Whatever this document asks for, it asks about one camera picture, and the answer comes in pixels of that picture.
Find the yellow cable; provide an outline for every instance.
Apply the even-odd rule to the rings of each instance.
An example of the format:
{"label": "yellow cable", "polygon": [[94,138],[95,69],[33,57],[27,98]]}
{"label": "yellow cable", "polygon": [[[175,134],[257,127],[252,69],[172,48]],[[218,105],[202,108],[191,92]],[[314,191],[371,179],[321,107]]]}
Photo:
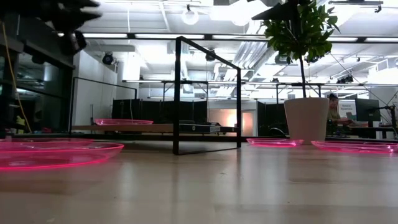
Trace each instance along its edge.
{"label": "yellow cable", "polygon": [[2,23],[2,33],[3,33],[3,35],[4,35],[4,41],[5,41],[5,43],[6,43],[6,52],[7,52],[8,64],[9,64],[10,72],[11,72],[11,76],[12,76],[12,83],[14,84],[14,89],[15,89],[15,92],[16,92],[16,94],[17,94],[17,99],[18,99],[19,107],[21,108],[22,115],[24,116],[24,119],[25,119],[27,128],[28,128],[29,132],[32,133],[32,130],[31,130],[30,126],[29,126],[29,122],[28,122],[28,120],[27,120],[27,118],[26,118],[24,109],[23,109],[23,107],[22,107],[21,99],[19,98],[19,93],[18,93],[18,90],[17,90],[17,82],[16,82],[16,80],[15,80],[14,70],[12,69],[12,63],[11,63],[11,58],[10,58],[10,51],[8,50],[8,41],[7,41],[7,35],[6,35],[6,25],[5,25],[5,23],[3,23],[3,22],[0,21],[0,24],[1,24],[1,23]]}

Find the tree trunk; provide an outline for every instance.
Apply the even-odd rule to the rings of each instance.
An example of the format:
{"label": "tree trunk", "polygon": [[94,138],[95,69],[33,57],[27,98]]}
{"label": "tree trunk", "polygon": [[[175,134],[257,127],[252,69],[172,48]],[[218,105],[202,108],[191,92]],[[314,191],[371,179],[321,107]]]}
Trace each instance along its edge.
{"label": "tree trunk", "polygon": [[303,62],[303,58],[302,57],[300,57],[300,69],[301,69],[301,79],[302,79],[302,87],[303,87],[303,97],[306,98],[307,94],[305,93],[304,62]]}

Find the computer monitor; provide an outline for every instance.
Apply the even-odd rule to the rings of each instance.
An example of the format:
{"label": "computer monitor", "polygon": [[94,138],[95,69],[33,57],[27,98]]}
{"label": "computer monitor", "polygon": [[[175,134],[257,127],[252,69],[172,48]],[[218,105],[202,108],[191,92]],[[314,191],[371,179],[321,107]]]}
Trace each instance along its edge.
{"label": "computer monitor", "polygon": [[355,99],[356,120],[368,121],[373,126],[373,121],[381,121],[378,100]]}

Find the white flower pot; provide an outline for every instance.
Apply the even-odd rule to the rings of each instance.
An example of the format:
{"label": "white flower pot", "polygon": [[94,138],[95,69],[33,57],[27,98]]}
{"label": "white flower pot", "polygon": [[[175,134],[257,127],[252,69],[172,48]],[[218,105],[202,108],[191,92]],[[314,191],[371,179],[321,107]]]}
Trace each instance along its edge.
{"label": "white flower pot", "polygon": [[328,98],[299,98],[285,101],[290,138],[303,139],[304,144],[325,140],[328,110]]}

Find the wooden floor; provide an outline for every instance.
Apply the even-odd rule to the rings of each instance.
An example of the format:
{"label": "wooden floor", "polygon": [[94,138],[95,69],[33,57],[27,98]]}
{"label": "wooden floor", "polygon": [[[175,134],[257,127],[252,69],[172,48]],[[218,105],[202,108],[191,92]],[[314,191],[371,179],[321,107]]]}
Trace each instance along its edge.
{"label": "wooden floor", "polygon": [[85,167],[0,172],[1,223],[398,223],[397,156],[246,144],[189,156],[171,155],[168,142],[127,148],[138,150]]}

